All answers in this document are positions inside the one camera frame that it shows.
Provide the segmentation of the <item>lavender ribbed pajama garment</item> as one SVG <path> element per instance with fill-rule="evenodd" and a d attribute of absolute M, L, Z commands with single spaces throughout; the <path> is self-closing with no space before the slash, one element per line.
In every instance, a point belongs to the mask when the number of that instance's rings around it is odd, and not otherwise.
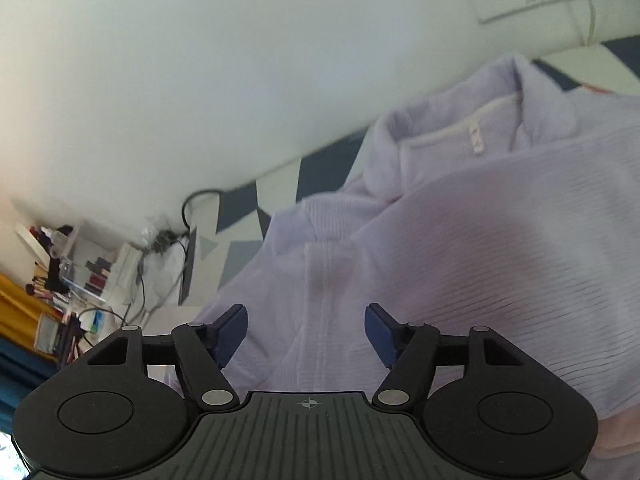
<path fill-rule="evenodd" d="M 201 313 L 248 333 L 252 389 L 372 392 L 380 304 L 447 334 L 486 325 L 593 405 L 597 456 L 639 448 L 639 101 L 564 91 L 519 55 L 381 118 L 363 173 L 279 212 Z"/>

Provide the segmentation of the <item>yellow curtain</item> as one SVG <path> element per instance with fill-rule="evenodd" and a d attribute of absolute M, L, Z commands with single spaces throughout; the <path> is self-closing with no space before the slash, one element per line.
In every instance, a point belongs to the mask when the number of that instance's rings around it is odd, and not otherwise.
<path fill-rule="evenodd" d="M 12 344 L 53 362 L 55 357 L 51 353 L 36 349 L 37 328 L 43 316 L 54 322 L 61 321 L 61 317 L 51 306 L 28 296 L 21 286 L 7 276 L 0 276 L 1 336 Z"/>

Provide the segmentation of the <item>blue curtain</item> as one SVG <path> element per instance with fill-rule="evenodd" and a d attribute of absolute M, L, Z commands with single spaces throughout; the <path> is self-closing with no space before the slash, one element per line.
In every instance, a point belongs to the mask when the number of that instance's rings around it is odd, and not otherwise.
<path fill-rule="evenodd" d="M 0 344 L 0 427 L 12 434 L 17 407 L 32 390 L 52 377 L 58 368 L 55 362 L 43 359 L 6 338 Z"/>

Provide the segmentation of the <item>clear acrylic cosmetics organizer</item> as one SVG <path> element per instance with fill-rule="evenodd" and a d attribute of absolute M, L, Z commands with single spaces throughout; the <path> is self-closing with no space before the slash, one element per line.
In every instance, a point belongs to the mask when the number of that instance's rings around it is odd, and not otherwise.
<path fill-rule="evenodd" d="M 107 248 L 75 226 L 68 234 L 52 232 L 50 258 L 60 262 L 63 284 L 97 306 L 119 307 L 134 299 L 142 251 L 128 243 Z"/>

